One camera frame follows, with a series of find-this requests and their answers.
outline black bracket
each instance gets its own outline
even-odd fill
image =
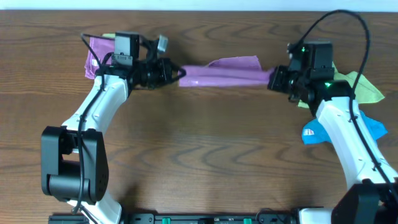
[[[108,186],[109,169],[101,132],[82,132],[85,165],[83,200],[89,204],[101,200]],[[47,126],[42,133],[42,190],[59,201],[77,200],[80,190],[80,163],[62,155],[76,148],[76,132]]]
[[[89,224],[90,221],[84,215],[51,215],[49,224]]]
[[[297,43],[289,47],[289,66],[280,65],[270,76],[268,89],[289,94],[289,101],[302,100],[315,116],[322,100],[349,96],[345,80],[334,80],[333,49],[330,42]]]
[[[387,184],[374,184],[369,179],[354,184],[331,214],[332,224],[398,223],[398,205],[391,200]]]
[[[157,40],[147,40],[136,32],[117,32],[112,65],[103,64],[104,73],[127,80],[129,94],[142,87],[153,90],[174,83],[186,72],[171,59],[159,57],[166,51],[167,43],[168,39],[162,35]],[[143,60],[139,60],[140,47],[147,49]]]

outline purple towel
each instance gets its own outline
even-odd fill
[[[186,65],[182,87],[267,85],[274,68],[263,72],[257,56],[221,58],[206,67]]]
[[[104,59],[107,53],[114,52],[114,40],[106,40],[106,39],[91,37],[90,47],[93,49],[94,53],[97,55],[98,59],[102,63],[102,59]],[[107,64],[108,65],[111,64],[111,59],[108,60]],[[99,69],[98,63],[90,51],[88,51],[85,69],[86,69],[85,77],[89,79],[94,79],[95,71]]]
[[[108,52],[114,52],[114,40],[90,38],[90,47],[100,62]],[[86,78],[94,79],[99,68],[94,56],[88,52],[86,61]],[[274,68],[263,72],[256,56],[221,58],[207,66],[186,65],[183,68],[187,75],[179,83],[180,86],[243,86],[266,85]]]

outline tabletop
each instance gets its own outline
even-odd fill
[[[137,31],[169,37],[179,65],[257,55],[263,69],[286,65],[286,45],[322,12],[3,11],[0,13],[0,223],[46,223],[71,206],[42,193],[40,135],[80,106],[80,33]],[[372,46],[364,74],[386,97],[361,105],[389,131],[377,141],[398,169],[398,14],[362,13]],[[341,73],[358,71],[358,21],[331,16],[309,39],[328,39]],[[260,208],[333,207],[346,192],[329,143],[304,146],[309,110],[266,86],[133,92],[104,137],[108,189],[128,210],[256,213]]]

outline black cable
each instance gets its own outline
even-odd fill
[[[91,34],[82,34],[85,37],[95,37],[99,39],[104,39],[104,40],[114,40],[113,37],[104,37],[104,36],[97,36],[97,35],[91,35]]]
[[[286,223],[286,218],[287,218],[287,217],[285,217],[285,220],[281,219],[280,216],[279,216],[278,214],[276,214],[276,211],[273,210],[273,209],[271,209],[271,208],[262,208],[262,209],[260,209],[260,210],[257,212],[257,214],[256,214],[256,219],[255,219],[254,221],[258,221],[257,217],[258,217],[258,215],[260,214],[260,212],[262,212],[262,211],[274,212],[279,221],[281,221],[282,223]]]
[[[85,165],[84,165],[84,160],[83,160],[83,143],[81,141],[81,129],[83,127],[83,123],[85,121],[88,111],[90,110],[91,106],[93,106],[96,99],[100,96],[101,92],[104,90],[104,86],[105,86],[105,77],[103,75],[104,65],[105,65],[106,61],[108,61],[111,56],[111,53],[106,54],[105,58],[103,60],[103,63],[101,64],[101,62],[98,59],[97,55],[95,54],[94,50],[90,47],[90,45],[88,44],[88,42],[85,39],[85,37],[97,37],[97,36],[93,36],[93,35],[89,35],[89,34],[81,34],[80,37],[81,37],[83,43],[87,46],[88,50],[94,56],[95,60],[97,61],[97,64],[99,66],[99,75],[101,75],[101,85],[99,86],[99,90],[98,90],[97,94],[88,103],[87,107],[85,108],[83,113],[80,115],[80,119],[79,119],[79,125],[78,125],[78,129],[77,129],[77,145],[78,145],[79,161],[80,161],[80,189],[79,189],[79,196],[78,196],[77,204],[72,210],[72,214],[74,214],[74,215],[77,213],[77,211],[79,211],[80,206],[81,206],[81,201],[83,200],[84,180],[85,180]]]
[[[84,212],[85,215],[87,216],[87,218],[88,218],[90,221],[92,221],[94,224],[98,224],[98,222],[91,216],[91,214],[89,213],[89,211],[88,211],[85,207],[81,206],[81,207],[80,207],[80,211],[81,211],[81,212]]]
[[[362,64],[359,68],[358,74],[355,78],[354,81],[354,85],[351,91],[351,94],[349,96],[349,115],[351,116],[351,120],[353,121],[353,124],[355,126],[355,130],[357,131],[359,138],[361,138],[362,143],[364,145],[364,147],[366,148],[366,151],[368,152],[369,156],[371,157],[371,160],[375,166],[375,168],[379,171],[380,175],[382,176],[382,178],[384,179],[384,181],[386,182],[386,184],[388,185],[388,187],[390,188],[391,194],[393,196],[393,198],[395,199],[395,201],[398,203],[398,194],[394,189],[394,186],[392,185],[392,183],[390,182],[390,180],[388,179],[386,173],[384,173],[383,169],[381,168],[381,163],[377,161],[375,155],[373,154],[371,148],[369,147],[368,143],[365,140],[365,137],[363,136],[361,129],[359,128],[358,123],[356,122],[356,117],[354,115],[354,110],[353,110],[353,101],[355,99],[355,89],[356,86],[358,85],[359,82],[359,78],[361,77],[363,70],[365,68],[366,65],[366,61],[368,60],[368,55],[369,55],[369,49],[371,46],[371,38],[370,38],[370,31],[368,29],[368,26],[366,25],[366,22],[364,21],[364,19],[357,13],[352,12],[352,11],[348,11],[348,10],[334,10],[331,12],[326,13],[325,15],[323,15],[321,18],[319,18],[319,20],[317,20],[310,28],[309,30],[303,35],[303,37],[298,41],[297,44],[294,45],[294,48],[298,47],[299,45],[303,44],[304,39],[306,38],[306,36],[311,32],[311,30],[320,22],[322,21],[324,18],[332,15],[332,14],[336,14],[336,13],[344,13],[344,14],[348,14],[350,16],[353,16],[355,18],[357,18],[357,20],[361,23],[364,31],[365,31],[365,38],[366,38],[366,46],[365,46],[365,54],[364,57],[362,59]]]
[[[143,35],[140,35],[142,46],[147,49],[147,57],[144,60],[141,60],[141,63],[147,63],[153,61],[156,58],[157,51],[154,50],[154,47],[157,45],[157,41],[147,40]]]

